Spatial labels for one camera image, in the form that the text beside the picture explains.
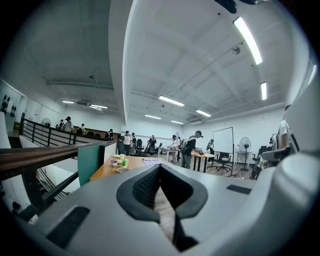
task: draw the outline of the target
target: ceiling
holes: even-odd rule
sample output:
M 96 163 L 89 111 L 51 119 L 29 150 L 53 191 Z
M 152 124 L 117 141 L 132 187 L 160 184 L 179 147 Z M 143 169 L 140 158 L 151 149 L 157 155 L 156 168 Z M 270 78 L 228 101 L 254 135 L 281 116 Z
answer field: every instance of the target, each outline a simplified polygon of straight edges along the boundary
M 123 85 L 130 93 L 130 115 L 187 123 L 207 119 L 196 110 L 215 119 L 285 101 L 286 81 L 292 75 L 287 65 L 292 61 L 292 33 L 276 3 L 252 6 L 236 1 L 237 13 L 231 14 L 214 0 L 137 2 L 150 11 L 137 13 L 135 8 L 132 16 L 138 15 L 143 25 L 139 38 L 125 49 L 135 51 L 127 69 L 130 86 Z M 88 101 L 119 111 L 109 61 L 110 6 L 110 0 L 48 1 L 22 27 L 24 51 L 60 100 Z M 259 65 L 233 25 L 237 17 L 244 19 L 256 40 Z M 240 48 L 238 55 L 232 53 L 234 47 Z M 262 82 L 267 83 L 264 101 Z

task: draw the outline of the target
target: green panel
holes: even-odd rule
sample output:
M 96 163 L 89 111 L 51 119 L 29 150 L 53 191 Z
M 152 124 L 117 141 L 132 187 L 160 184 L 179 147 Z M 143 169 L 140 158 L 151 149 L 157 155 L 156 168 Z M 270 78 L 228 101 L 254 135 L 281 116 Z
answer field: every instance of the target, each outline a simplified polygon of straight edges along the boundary
M 78 174 L 80 186 L 88 183 L 90 177 L 99 169 L 99 145 L 78 149 Z

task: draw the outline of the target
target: green cup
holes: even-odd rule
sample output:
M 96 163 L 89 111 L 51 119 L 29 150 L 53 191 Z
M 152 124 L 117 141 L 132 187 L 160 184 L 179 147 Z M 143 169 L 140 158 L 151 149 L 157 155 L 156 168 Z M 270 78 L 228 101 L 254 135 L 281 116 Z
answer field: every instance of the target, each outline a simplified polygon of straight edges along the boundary
M 122 161 L 122 167 L 123 167 L 123 168 L 128 168 L 128 163 L 129 163 L 129 159 L 124 159 L 124 160 Z

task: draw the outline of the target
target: whiteboard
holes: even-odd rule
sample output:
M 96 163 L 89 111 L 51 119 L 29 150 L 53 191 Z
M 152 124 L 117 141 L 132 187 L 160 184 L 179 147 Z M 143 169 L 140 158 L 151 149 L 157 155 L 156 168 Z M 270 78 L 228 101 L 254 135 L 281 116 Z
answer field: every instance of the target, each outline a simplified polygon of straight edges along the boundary
M 232 154 L 234 152 L 234 129 L 232 127 L 213 132 L 214 151 Z

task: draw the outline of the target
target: standing fan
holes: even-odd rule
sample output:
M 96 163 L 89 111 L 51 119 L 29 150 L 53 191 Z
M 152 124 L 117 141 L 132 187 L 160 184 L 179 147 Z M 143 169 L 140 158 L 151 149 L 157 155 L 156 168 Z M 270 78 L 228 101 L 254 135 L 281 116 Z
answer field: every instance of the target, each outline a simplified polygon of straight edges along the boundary
M 49 118 L 45 118 L 45 119 L 42 120 L 41 124 L 44 125 L 44 126 L 50 127 L 51 126 L 51 121 L 50 121 Z
M 247 137 L 243 137 L 241 140 L 240 140 L 240 143 L 239 143 L 239 151 L 241 151 L 241 153 L 244 155 L 245 157 L 245 160 L 244 160 L 244 168 L 241 168 L 240 170 L 241 171 L 249 171 L 248 168 L 246 168 L 246 165 L 247 165 L 247 152 L 250 152 L 251 150 L 251 142 L 250 142 L 250 139 L 248 139 Z

